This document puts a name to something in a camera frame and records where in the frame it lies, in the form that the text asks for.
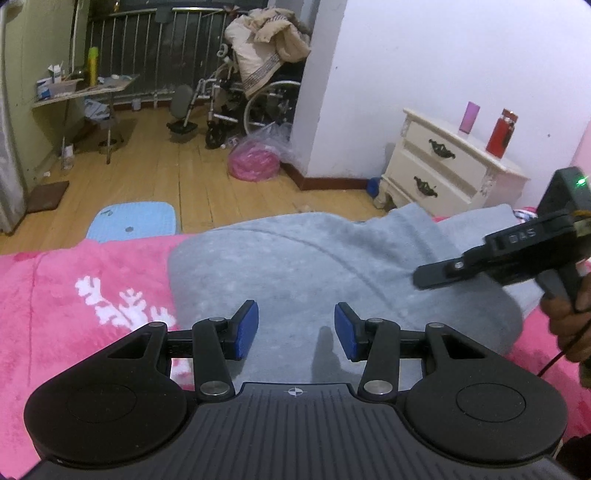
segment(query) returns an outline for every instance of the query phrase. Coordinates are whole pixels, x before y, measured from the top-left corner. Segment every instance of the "human hand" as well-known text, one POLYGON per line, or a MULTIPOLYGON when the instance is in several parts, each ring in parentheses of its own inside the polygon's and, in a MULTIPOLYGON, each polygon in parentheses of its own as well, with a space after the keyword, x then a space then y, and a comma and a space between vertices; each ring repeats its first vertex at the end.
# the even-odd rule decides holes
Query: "human hand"
MULTIPOLYGON (((583 279, 575 306, 580 311, 591 309, 591 274, 583 279)), ((564 299, 549 299, 544 296, 540 301, 540 307, 542 312, 550 318, 550 332, 557 336, 560 350, 567 347, 591 319, 591 312, 574 313, 570 302, 564 299)), ((566 358, 575 363, 584 362, 590 356, 591 328, 566 352, 566 358)))

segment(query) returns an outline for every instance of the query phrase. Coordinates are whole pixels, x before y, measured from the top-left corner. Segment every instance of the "drawer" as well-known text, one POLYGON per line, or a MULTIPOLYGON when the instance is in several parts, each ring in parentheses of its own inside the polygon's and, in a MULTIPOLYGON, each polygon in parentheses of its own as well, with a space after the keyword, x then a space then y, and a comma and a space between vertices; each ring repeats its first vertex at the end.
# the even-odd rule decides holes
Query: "drawer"
POLYGON ((450 216, 470 209, 472 199, 463 191, 431 170, 420 158, 401 150, 392 159, 393 183, 433 216, 450 216), (418 183, 426 182, 420 188, 418 183), (437 196, 426 194, 431 188, 437 196))
POLYGON ((439 171, 442 176, 453 177, 455 174, 472 187, 474 193, 480 190, 486 174, 486 167, 469 153, 416 122, 410 125, 405 139, 411 144, 405 144, 405 148, 415 155, 423 157, 426 163, 429 163, 434 170, 439 171), (415 145, 420 151, 413 151, 412 145, 415 145), (445 158, 446 151, 449 152, 448 155, 452 156, 445 158))

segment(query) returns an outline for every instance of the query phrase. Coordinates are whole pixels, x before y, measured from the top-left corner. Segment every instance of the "beige blanket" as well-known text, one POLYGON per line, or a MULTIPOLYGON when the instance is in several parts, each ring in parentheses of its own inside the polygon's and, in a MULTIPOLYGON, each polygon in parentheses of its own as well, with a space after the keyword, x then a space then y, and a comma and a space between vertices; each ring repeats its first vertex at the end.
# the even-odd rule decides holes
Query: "beige blanket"
POLYGON ((252 10, 226 28, 247 98, 264 87, 284 62, 296 63, 310 54, 309 30, 282 8, 252 10))

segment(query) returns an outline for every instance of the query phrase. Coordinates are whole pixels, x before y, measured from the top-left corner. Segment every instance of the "wheelchair footrest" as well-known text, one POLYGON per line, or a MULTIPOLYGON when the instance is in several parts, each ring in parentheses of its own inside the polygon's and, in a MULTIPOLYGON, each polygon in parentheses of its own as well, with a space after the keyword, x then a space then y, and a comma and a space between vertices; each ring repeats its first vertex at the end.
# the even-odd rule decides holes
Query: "wheelchair footrest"
POLYGON ((197 124, 188 122, 187 125, 185 125, 184 120, 170 122, 167 123, 166 126, 172 133, 177 135, 187 135, 197 129, 197 124))

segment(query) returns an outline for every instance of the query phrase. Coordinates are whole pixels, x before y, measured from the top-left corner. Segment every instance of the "black gripper base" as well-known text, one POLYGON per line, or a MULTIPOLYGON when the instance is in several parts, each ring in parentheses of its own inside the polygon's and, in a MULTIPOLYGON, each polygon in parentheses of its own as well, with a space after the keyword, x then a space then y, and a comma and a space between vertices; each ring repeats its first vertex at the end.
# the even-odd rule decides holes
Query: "black gripper base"
POLYGON ((365 403, 344 384, 245 384, 204 404, 180 435, 149 458, 83 471, 41 462, 26 480, 574 480, 549 458, 483 468, 430 450, 386 404, 365 403))

